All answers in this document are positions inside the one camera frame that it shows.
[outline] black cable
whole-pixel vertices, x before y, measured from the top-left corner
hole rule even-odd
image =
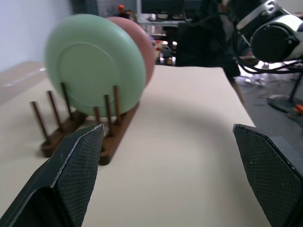
[[[248,66],[244,66],[241,63],[239,63],[240,67],[247,73],[249,74],[263,74],[263,73],[269,73],[269,74],[294,74],[294,73],[298,73],[298,72],[303,72],[303,69],[297,69],[297,70],[285,70],[285,71],[279,71],[279,70],[261,70],[258,69],[258,71],[252,72],[250,70],[248,70]]]
[[[153,26],[156,26],[155,23],[154,23],[154,21],[152,21],[152,20],[150,20],[150,19],[148,19],[148,21],[151,22],[151,24],[152,24]]]
[[[196,26],[200,26],[202,24],[204,24],[206,21],[210,20],[210,19],[213,19],[213,18],[216,18],[220,15],[226,15],[227,16],[227,13],[224,13],[224,12],[217,12],[217,13],[214,13],[212,15],[209,15],[207,17],[205,17],[204,19],[198,21],[198,22],[195,22],[195,23],[191,23],[191,21],[189,19],[187,19],[186,17],[186,13],[185,13],[185,0],[182,0],[182,14],[183,14],[183,20],[188,23],[189,26],[191,27],[196,27]]]

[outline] dish rack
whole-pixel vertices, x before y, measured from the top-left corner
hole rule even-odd
[[[65,104],[67,107],[67,111],[69,113],[69,117],[65,121],[61,121],[60,116],[57,111],[56,102],[53,96],[52,91],[47,91],[47,95],[50,101],[50,104],[53,109],[53,114],[56,119],[56,123],[58,128],[52,132],[50,135],[46,131],[45,123],[40,114],[38,103],[31,102],[31,106],[33,108],[34,114],[36,116],[39,127],[42,131],[43,137],[45,141],[41,144],[41,150],[45,157],[51,157],[53,153],[56,151],[57,147],[60,145],[61,141],[65,136],[75,132],[86,120],[88,115],[81,113],[76,110],[74,112],[71,111],[71,106],[69,102],[69,98],[66,91],[66,85],[61,83],[61,88],[64,95]],[[108,165],[115,154],[138,106],[139,103],[133,107],[131,110],[124,114],[120,114],[120,106],[119,106],[119,87],[114,86],[114,101],[115,101],[115,111],[116,111],[116,119],[113,121],[112,113],[110,109],[109,95],[104,96],[105,104],[106,104],[106,112],[107,112],[107,125],[108,132],[103,138],[103,144],[100,151],[100,160],[99,164],[102,166]],[[94,115],[96,125],[102,124],[101,116],[99,114],[99,107],[94,107]]]

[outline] table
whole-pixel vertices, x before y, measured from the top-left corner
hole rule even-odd
[[[149,21],[145,18],[138,18],[138,23],[142,26],[161,26],[161,27],[178,27],[179,23],[185,23],[185,21]]]
[[[44,79],[0,106],[0,215],[43,163],[28,104],[56,128]],[[64,101],[57,98],[62,117]],[[84,227],[270,227],[232,134],[253,125],[220,68],[156,66],[112,162],[100,166]]]

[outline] orange object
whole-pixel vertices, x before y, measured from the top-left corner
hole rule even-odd
[[[119,10],[119,13],[125,13],[124,5],[118,5],[118,10]]]
[[[296,109],[301,115],[303,115],[303,105],[296,105]]]

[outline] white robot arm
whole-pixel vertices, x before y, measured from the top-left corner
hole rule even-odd
[[[265,62],[303,59],[303,21],[275,0],[224,0],[238,34]]]

